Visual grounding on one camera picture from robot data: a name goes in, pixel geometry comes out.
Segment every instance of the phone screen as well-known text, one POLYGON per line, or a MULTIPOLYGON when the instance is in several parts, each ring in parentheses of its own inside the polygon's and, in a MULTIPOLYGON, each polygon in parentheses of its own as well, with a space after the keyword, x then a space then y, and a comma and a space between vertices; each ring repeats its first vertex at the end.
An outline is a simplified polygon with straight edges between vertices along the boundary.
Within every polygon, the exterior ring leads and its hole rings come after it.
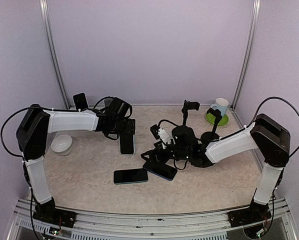
POLYGON ((73 100, 76 110, 80 109, 81 111, 84 111, 89 108, 89 104, 84 92, 74 95, 73 100))
POLYGON ((178 172, 178 170, 174 167, 168 166, 166 164, 160 162, 151 162, 147 161, 143 168, 152 174, 158 175, 166 180, 172 181, 178 172))
POLYGON ((135 153, 134 135, 119 135, 120 153, 123 155, 133 155, 135 153))
POLYGON ((143 183, 148 180, 148 172, 143 168, 116 170, 114 172, 115 184, 143 183))

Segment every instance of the purple backdrop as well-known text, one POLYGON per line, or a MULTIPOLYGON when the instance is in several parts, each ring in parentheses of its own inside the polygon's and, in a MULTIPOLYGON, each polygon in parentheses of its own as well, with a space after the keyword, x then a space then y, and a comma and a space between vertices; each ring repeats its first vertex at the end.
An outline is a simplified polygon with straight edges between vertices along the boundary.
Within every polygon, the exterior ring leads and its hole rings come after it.
MULTIPOLYGON (((0 129, 10 114, 32 103, 63 107, 39 1, 0 1, 0 129)), ((21 117, 12 120, 4 134, 7 146, 15 153, 15 133, 21 117)), ((8 155, 0 141, 0 240, 18 198, 27 191, 21 160, 8 155)))
MULTIPOLYGON (((262 1, 256 39, 238 115, 248 123, 269 96, 290 101, 299 110, 299 0, 262 1)), ((261 109, 286 127, 291 150, 299 144, 299 119, 285 103, 272 100, 261 109)), ((279 193, 286 197, 299 233, 299 151, 286 166, 279 193)))
POLYGON ((132 104, 230 102, 239 80, 253 0, 48 2, 70 96, 132 104))

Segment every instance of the smartphone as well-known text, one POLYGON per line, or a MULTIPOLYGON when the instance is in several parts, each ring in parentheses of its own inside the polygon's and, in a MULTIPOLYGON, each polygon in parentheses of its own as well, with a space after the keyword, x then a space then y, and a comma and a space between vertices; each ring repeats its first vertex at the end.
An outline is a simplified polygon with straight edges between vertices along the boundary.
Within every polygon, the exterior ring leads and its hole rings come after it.
POLYGON ((116 170, 114 172, 115 184, 144 183, 148 180, 148 172, 144 168, 116 170))
POLYGON ((76 110, 80 109, 81 111, 84 111, 86 109, 89 109, 89 104, 84 92, 74 95, 73 100, 76 110))
POLYGON ((152 174, 160 176, 166 180, 172 181, 178 172, 178 170, 174 167, 168 166, 166 164, 160 162, 151 162, 147 161, 143 168, 149 171, 152 174))
POLYGON ((134 135, 119 135, 119 151, 122 155, 133 155, 135 153, 134 135))

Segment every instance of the mug handle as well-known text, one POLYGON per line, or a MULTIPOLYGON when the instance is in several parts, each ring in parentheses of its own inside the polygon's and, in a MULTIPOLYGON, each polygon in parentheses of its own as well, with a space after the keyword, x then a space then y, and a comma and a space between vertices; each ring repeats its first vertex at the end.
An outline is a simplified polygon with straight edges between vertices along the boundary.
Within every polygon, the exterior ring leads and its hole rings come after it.
POLYGON ((217 104, 216 104, 216 103, 214 103, 214 104, 212 104, 212 105, 210 106, 210 108, 212 108, 212 109, 214 109, 214 110, 216 110, 216 107, 217 107, 217 104))

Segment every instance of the white bowl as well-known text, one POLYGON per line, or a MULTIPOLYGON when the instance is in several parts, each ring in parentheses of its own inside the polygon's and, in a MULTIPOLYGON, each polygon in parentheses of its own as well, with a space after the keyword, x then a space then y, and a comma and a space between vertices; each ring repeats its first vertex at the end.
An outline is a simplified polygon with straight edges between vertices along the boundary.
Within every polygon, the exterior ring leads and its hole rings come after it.
POLYGON ((60 156, 69 154, 73 149, 72 137, 67 134, 59 135, 51 143, 51 149, 60 156))

